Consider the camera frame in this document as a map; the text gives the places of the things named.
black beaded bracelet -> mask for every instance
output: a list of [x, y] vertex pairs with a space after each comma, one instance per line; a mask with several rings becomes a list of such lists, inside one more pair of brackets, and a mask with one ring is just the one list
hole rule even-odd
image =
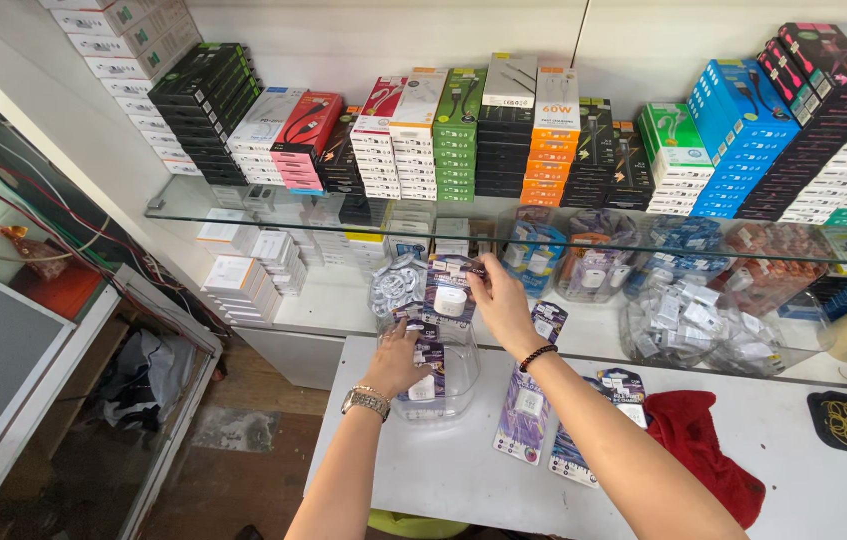
[[530, 365], [530, 362], [535, 361], [537, 359], [537, 357], [539, 357], [543, 353], [549, 353], [550, 351], [553, 351], [555, 353], [557, 351], [557, 346], [556, 345], [544, 345], [543, 347], [540, 347], [539, 349], [531, 352], [530, 355], [527, 356], [526, 360], [524, 360], [523, 362], [520, 362], [520, 373], [526, 373], [527, 372], [527, 366]]

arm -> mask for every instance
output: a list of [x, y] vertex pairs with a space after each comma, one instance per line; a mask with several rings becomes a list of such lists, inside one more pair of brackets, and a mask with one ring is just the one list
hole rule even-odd
[[[375, 388], [387, 399], [393, 399], [430, 374], [430, 366], [414, 366], [414, 344], [419, 332], [407, 332], [406, 327], [406, 320], [401, 321], [384, 337], [359, 385]], [[383, 418], [375, 410], [354, 406], [347, 411], [314, 475], [310, 493], [290, 524], [286, 540], [364, 537], [382, 423]]]
[[[534, 330], [522, 283], [509, 277], [492, 254], [482, 261], [491, 289], [469, 276], [473, 296], [490, 332], [521, 362], [548, 342]], [[542, 354], [527, 371], [638, 538], [747, 538], [693, 474], [558, 354]]]

hand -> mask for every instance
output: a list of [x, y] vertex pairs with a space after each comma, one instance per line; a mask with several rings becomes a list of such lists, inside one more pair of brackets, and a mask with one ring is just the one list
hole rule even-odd
[[422, 381], [432, 369], [427, 364], [418, 367], [414, 365], [417, 338], [419, 332], [407, 331], [407, 320], [400, 321], [393, 331], [384, 336], [383, 343], [373, 354], [367, 373], [359, 384], [382, 392], [387, 399], [393, 399], [396, 394], [406, 392]]
[[491, 289], [477, 275], [467, 274], [473, 299], [489, 332], [508, 353], [522, 361], [549, 342], [540, 337], [530, 320], [523, 283], [508, 276], [493, 253], [484, 253], [478, 260], [487, 267]]

bracelet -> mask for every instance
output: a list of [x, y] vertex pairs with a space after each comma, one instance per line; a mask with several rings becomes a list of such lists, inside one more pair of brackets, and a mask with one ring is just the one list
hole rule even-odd
[[371, 387], [371, 386], [367, 386], [367, 385], [365, 385], [365, 384], [355, 384], [355, 385], [353, 386], [353, 389], [354, 389], [354, 390], [367, 390], [367, 391], [368, 391], [369, 393], [371, 393], [371, 394], [376, 394], [376, 395], [377, 395], [380, 399], [382, 399], [383, 401], [387, 402], [387, 407], [389, 407], [389, 406], [390, 406], [390, 399], [389, 399], [389, 398], [387, 398], [387, 396], [384, 396], [384, 395], [383, 395], [383, 392], [380, 392], [380, 391], [379, 391], [379, 390], [377, 390], [376, 388], [373, 388], [373, 387]]
[[540, 347], [539, 349], [531, 352], [530, 355], [527, 356], [526, 360], [524, 360], [523, 362], [520, 362], [520, 373], [526, 373], [527, 372], [527, 366], [530, 365], [530, 362], [535, 361], [537, 359], [537, 357], [539, 357], [543, 353], [549, 353], [550, 351], [553, 351], [555, 353], [557, 351], [557, 346], [556, 345], [544, 345], [544, 346]]

silver watch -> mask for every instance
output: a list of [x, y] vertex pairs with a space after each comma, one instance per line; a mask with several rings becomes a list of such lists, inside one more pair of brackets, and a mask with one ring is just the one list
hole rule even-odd
[[387, 404], [385, 400], [376, 396], [350, 390], [346, 393], [344, 405], [340, 407], [340, 412], [346, 414], [346, 411], [349, 411], [353, 406], [365, 407], [379, 412], [380, 416], [383, 417], [384, 422], [386, 422], [387, 417], [390, 416], [390, 405]]

